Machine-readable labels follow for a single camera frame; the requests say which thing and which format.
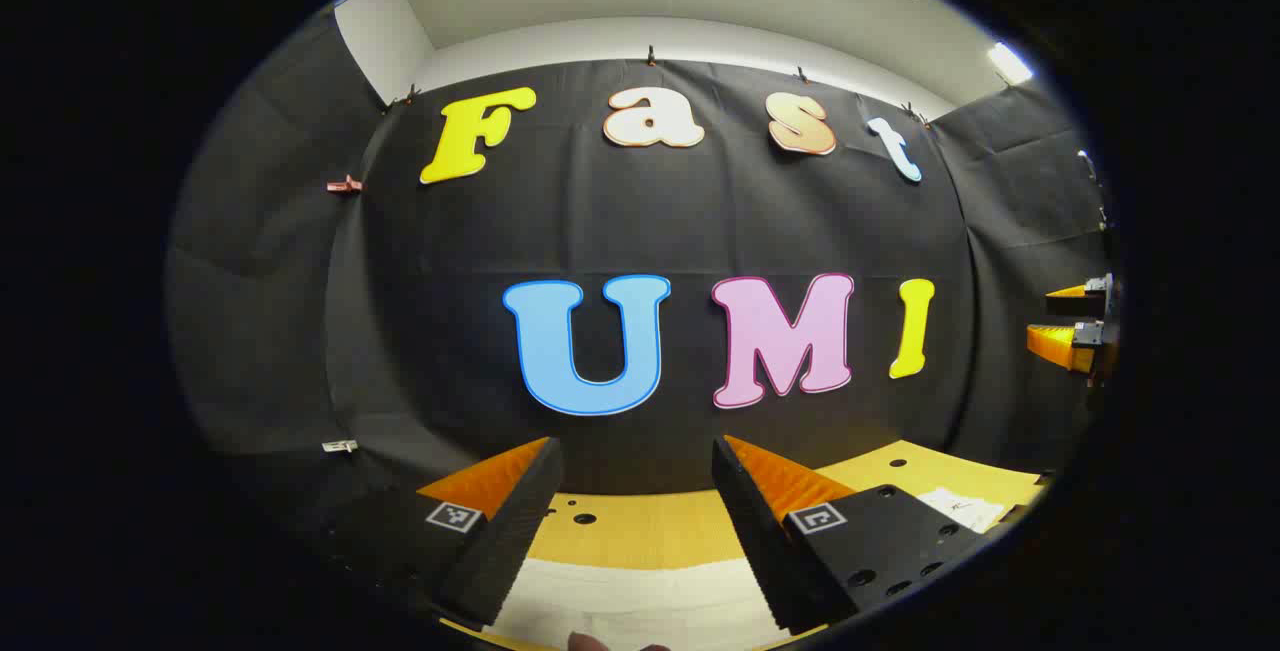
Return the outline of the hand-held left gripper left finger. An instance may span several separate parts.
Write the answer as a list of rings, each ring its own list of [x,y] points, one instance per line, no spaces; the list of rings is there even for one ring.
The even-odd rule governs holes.
[[[563,468],[557,437],[489,458],[433,436],[385,458],[357,437],[316,443],[294,451],[294,524],[375,604],[479,631],[503,609]]]

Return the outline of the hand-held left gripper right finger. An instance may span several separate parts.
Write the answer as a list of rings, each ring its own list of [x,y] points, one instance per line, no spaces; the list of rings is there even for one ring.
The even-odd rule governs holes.
[[[865,616],[986,546],[895,483],[854,490],[727,434],[712,477],[776,625],[794,636]]]

